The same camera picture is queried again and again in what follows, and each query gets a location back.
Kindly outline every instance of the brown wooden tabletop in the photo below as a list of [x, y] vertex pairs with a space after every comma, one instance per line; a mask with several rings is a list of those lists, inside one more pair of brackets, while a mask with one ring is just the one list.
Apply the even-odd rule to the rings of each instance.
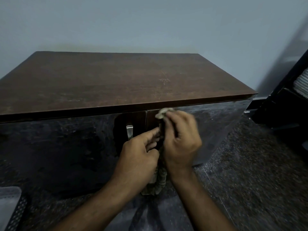
[[242, 99], [256, 92], [199, 54], [35, 52], [0, 80], [0, 115]]

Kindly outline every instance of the dark tile floor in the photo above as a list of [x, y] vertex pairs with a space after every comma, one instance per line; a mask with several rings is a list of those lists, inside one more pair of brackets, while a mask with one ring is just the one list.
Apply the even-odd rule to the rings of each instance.
[[[195, 172], [238, 230], [308, 230], [308, 166], [247, 116]], [[19, 230], [46, 230], [90, 195], [58, 200], [0, 161], [0, 186], [20, 186], [29, 205]], [[137, 196], [107, 230], [193, 230], [171, 183], [157, 197]]]

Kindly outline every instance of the cabinet door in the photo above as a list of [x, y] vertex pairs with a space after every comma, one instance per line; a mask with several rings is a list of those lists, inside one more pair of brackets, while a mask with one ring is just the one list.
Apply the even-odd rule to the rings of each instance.
[[[193, 114], [198, 123], [202, 147], [198, 151], [194, 164], [205, 163], [210, 158], [221, 141], [238, 122], [250, 102], [251, 100], [241, 100], [175, 108]], [[155, 114], [158, 111], [148, 111], [147, 130], [158, 126], [158, 121], [155, 119]]]
[[126, 125], [145, 131], [146, 111], [0, 125], [0, 157], [63, 197], [97, 190], [113, 173]]

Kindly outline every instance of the white wall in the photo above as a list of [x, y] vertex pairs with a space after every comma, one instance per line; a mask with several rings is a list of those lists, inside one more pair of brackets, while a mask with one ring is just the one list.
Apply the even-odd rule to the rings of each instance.
[[0, 0], [0, 77], [37, 50], [199, 53], [267, 96], [308, 48], [307, 15], [308, 0]]

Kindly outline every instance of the hand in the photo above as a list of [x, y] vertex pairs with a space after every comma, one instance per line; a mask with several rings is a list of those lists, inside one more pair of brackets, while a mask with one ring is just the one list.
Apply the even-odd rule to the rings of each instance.
[[[193, 159], [202, 141], [193, 115], [183, 111], [167, 112], [165, 121], [164, 158], [171, 177], [191, 171]], [[175, 137], [175, 124], [178, 137]]]
[[156, 146], [159, 128], [138, 135], [124, 143], [111, 181], [121, 184], [133, 198], [151, 180], [159, 157]]

